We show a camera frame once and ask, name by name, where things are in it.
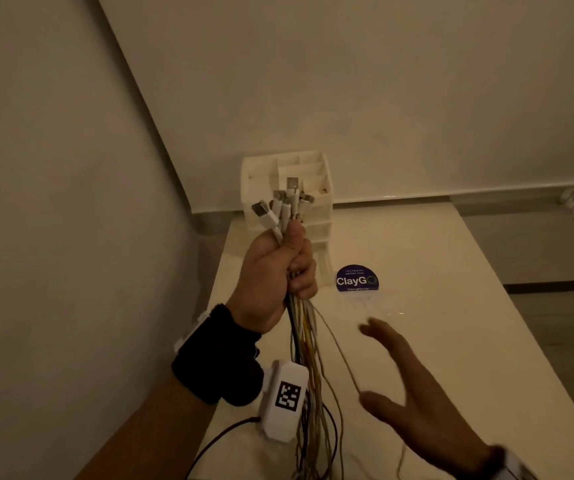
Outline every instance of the blue semicircular sticker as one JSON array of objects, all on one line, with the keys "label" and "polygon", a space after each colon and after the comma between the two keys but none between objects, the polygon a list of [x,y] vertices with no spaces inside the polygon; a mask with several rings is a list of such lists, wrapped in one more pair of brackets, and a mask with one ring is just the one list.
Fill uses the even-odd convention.
[{"label": "blue semicircular sticker", "polygon": [[378,278],[368,267],[350,264],[336,274],[336,288],[338,291],[378,290]]}]

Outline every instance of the hand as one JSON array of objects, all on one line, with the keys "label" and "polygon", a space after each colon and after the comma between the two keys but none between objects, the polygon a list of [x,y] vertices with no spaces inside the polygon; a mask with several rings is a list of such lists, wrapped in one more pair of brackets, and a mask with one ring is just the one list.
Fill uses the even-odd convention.
[{"label": "hand", "polygon": [[[290,273],[299,275],[289,280]],[[283,316],[287,290],[301,299],[317,293],[315,273],[305,228],[298,221],[290,221],[282,245],[270,230],[253,240],[226,306],[242,327],[267,333]]]},{"label": "hand", "polygon": [[491,448],[469,427],[406,339],[375,318],[359,329],[387,349],[405,385],[404,406],[375,392],[363,392],[363,408],[394,428],[417,455],[433,466],[456,478],[479,471],[490,457]]}]

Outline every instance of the tabletop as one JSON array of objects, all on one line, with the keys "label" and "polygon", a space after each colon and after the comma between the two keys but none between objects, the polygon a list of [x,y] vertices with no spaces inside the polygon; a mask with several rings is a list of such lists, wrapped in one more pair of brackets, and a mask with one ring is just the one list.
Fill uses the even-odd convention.
[{"label": "tabletop", "polygon": [[[234,289],[252,238],[242,215],[235,217],[210,307],[226,301]],[[541,479],[574,478],[574,404],[451,203],[335,209],[329,256],[333,269],[360,264],[380,282],[376,292],[340,293],[333,285],[324,286],[312,300],[334,331],[361,389],[403,402],[395,364],[357,330],[358,323],[372,315],[408,339],[484,441],[507,445]],[[345,420],[345,478],[393,478],[401,439],[360,407],[322,325],[318,340]],[[284,318],[260,339],[260,363],[288,359],[289,345],[289,320]],[[328,390],[324,397],[337,415]],[[221,401],[203,444],[232,423],[257,415],[259,400],[243,408]],[[338,458],[334,467],[338,471]],[[293,444],[269,442],[255,425],[245,425],[216,443],[192,477],[289,479],[294,468]],[[450,477],[410,453],[401,478]]]}]

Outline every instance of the person's left hand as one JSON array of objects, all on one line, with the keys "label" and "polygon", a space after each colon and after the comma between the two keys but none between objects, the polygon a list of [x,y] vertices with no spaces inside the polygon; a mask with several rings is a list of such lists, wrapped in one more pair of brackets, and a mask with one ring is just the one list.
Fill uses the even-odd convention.
[{"label": "person's left hand", "polygon": [[[291,273],[299,275],[290,280]],[[315,273],[316,261],[305,228],[290,221],[282,245],[270,230],[253,240],[226,306],[241,327],[267,333],[283,316],[288,290],[301,299],[317,293]]]}]

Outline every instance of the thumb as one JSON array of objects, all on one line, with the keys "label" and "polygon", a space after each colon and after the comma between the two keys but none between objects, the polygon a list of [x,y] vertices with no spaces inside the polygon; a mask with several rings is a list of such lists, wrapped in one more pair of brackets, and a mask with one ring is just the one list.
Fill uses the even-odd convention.
[{"label": "thumb", "polygon": [[281,247],[269,254],[269,259],[287,270],[291,260],[298,256],[305,242],[305,227],[296,220],[289,221]]},{"label": "thumb", "polygon": [[388,397],[372,391],[362,392],[359,396],[362,407],[374,418],[390,425],[400,435],[406,428],[407,414],[405,408],[394,403]]}]

